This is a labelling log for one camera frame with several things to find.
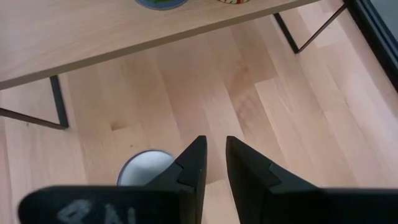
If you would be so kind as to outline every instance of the black metal table leg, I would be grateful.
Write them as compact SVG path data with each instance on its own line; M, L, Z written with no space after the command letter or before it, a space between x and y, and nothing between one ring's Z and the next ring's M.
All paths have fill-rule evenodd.
M321 28L319 28L316 33L314 33L311 38L309 38L306 43L299 48L296 44L296 42L294 41L294 38L292 37L292 34L289 32L289 29L287 28L282 16L280 16L279 13L274 14L275 20L277 21L280 29L282 30L282 32L284 33L287 42L289 43L290 47L292 48L293 52L295 54L299 54L300 52L302 52L305 48L307 48L312 42L313 40L315 40L315 38L317 38L319 36L319 34L322 33L322 31L324 31L345 9L347 8L346 4L343 4L322 26Z
M20 114L14 111L6 110L0 108L0 116L5 116L7 118L17 119L20 121L25 121L28 123L38 124L41 126L46 126L48 128L63 130L69 127L67 112L65 111L65 105L63 104L63 98L61 93L61 88L58 80L58 76L50 77L51 89L54 96L55 107L57 109L59 124L45 121L39 118L34 118L24 114Z

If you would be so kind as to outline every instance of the wooden table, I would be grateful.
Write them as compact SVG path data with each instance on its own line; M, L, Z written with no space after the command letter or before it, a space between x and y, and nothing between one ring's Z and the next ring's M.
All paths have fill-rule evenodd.
M189 0L169 11L134 0L2 0L0 90L317 0Z

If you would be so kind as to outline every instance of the blue bowl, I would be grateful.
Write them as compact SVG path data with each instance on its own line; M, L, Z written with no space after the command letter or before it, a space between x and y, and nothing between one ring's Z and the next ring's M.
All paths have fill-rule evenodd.
M166 9L173 9L175 7L179 7L182 4L186 3L188 0L169 0L164 2L157 2L154 3L150 0L136 0L139 4L149 8L149 9L156 9L156 10L166 10Z

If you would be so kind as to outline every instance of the wooden floor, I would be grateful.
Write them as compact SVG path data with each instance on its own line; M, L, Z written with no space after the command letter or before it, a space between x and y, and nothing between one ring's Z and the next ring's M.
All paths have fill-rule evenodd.
M282 13L303 44L340 6ZM148 148L178 155L208 137L205 223L239 223L226 178L233 135L318 186L398 187L398 94L349 13L300 55L273 17L60 75L71 128L0 119L1 223L54 184L110 184ZM49 80L1 105L56 121Z

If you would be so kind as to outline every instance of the colorful object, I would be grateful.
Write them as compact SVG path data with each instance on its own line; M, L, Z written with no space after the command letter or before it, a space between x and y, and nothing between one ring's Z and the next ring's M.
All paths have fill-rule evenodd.
M229 4L241 4L241 3L248 2L249 0L220 0L220 1L229 3Z
M167 10L173 9L186 3L188 0L136 0L139 4L149 9Z

